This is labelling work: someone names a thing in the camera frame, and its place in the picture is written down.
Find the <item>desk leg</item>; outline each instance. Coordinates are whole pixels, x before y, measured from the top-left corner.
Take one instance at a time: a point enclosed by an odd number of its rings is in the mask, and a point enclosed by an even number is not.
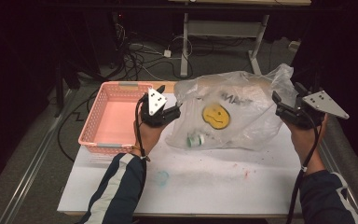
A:
[[[180,65],[180,76],[187,77],[187,38],[188,38],[188,13],[185,13],[185,19],[183,22],[183,49],[182,49],[182,61]]]
[[[255,40],[255,49],[249,50],[249,59],[251,61],[252,68],[254,73],[261,75],[260,67],[257,62],[257,52],[260,48],[261,41],[263,41],[263,35],[267,28],[267,22],[269,21],[269,15],[264,15],[263,21],[261,22],[260,28],[258,29],[257,38]]]

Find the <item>hand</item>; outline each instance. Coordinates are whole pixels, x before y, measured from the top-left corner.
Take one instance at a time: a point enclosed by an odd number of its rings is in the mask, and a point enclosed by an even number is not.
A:
[[[298,128],[296,125],[294,125],[290,122],[287,122],[286,120],[283,120],[283,122],[286,124],[286,126],[289,128],[290,132],[292,133],[293,145],[294,145],[295,150],[298,154],[298,157],[300,158],[301,164],[303,164],[304,160],[307,158],[308,154],[310,153],[310,150],[312,149],[314,141],[315,141],[314,130],[313,129],[304,130],[304,129]],[[317,127],[318,132],[320,132],[318,146],[316,147],[316,149],[313,152],[313,155],[310,159],[306,175],[310,175],[314,172],[324,170],[324,164],[323,164],[322,159],[319,155],[318,147],[319,147],[319,144],[321,143],[322,139],[324,138],[326,122],[327,122],[327,115],[324,117],[324,121],[322,123],[322,129],[320,126]]]
[[[133,122],[133,130],[136,137],[135,145],[137,147],[140,147],[140,143],[138,142],[137,132],[136,132],[136,121]],[[153,128],[148,126],[145,123],[142,123],[141,116],[138,114],[138,122],[139,122],[139,131],[142,138],[142,145],[145,150],[145,154],[148,155],[150,151],[153,149],[153,147],[157,144],[159,138],[161,137],[162,131],[167,127],[167,125]],[[133,154],[137,156],[141,156],[141,152],[139,150],[133,150]]]

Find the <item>table surface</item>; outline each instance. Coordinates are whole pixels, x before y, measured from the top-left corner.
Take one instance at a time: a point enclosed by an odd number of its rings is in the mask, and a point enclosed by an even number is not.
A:
[[[174,82],[154,82],[157,88]],[[171,93],[166,107],[174,104]],[[150,154],[147,179],[138,216],[284,217],[290,204],[299,160],[283,125],[260,151],[232,149],[181,149],[165,138],[171,123]],[[91,154],[80,147],[58,207],[59,212],[81,215],[98,188],[112,156]],[[297,201],[295,213],[300,214]]]
[[[172,2],[188,2],[189,0],[169,0]],[[310,0],[196,0],[196,3],[224,3],[243,5],[286,5],[286,6],[309,6]]]

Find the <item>dark background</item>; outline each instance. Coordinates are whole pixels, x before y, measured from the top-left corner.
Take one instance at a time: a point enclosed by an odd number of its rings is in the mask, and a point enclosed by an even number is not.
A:
[[[351,116],[340,123],[358,156],[358,0],[313,1],[312,4],[344,6],[344,9],[334,15],[272,15],[265,38],[267,41],[282,36],[292,40],[301,38],[301,47],[292,63],[293,81],[311,86],[315,74],[319,74],[321,86]],[[178,35],[182,30],[180,14],[126,12],[123,15],[126,29],[145,33],[157,41],[169,41],[172,34]],[[116,47],[115,35],[106,16],[106,12],[96,11],[62,15],[41,7],[36,1],[0,0],[0,173],[29,125],[48,105],[58,64],[64,68],[62,75],[68,85],[76,88],[75,72],[98,74],[99,64],[118,57],[116,51],[110,50]]]

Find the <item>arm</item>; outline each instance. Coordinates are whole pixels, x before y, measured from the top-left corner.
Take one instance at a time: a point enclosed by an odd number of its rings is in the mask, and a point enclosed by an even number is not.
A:
[[[296,125],[286,123],[292,133],[292,142],[301,164],[312,148],[315,136],[313,130],[299,129]],[[320,130],[322,141],[327,118]],[[314,151],[300,186],[300,202],[305,223],[358,223],[358,215],[345,200],[347,183],[339,174],[330,174],[324,168],[319,155],[319,146]]]
[[[146,155],[157,144],[164,128],[140,125]],[[113,158],[79,223],[132,223],[145,171],[140,157],[140,149],[135,148],[131,154],[120,153]]]

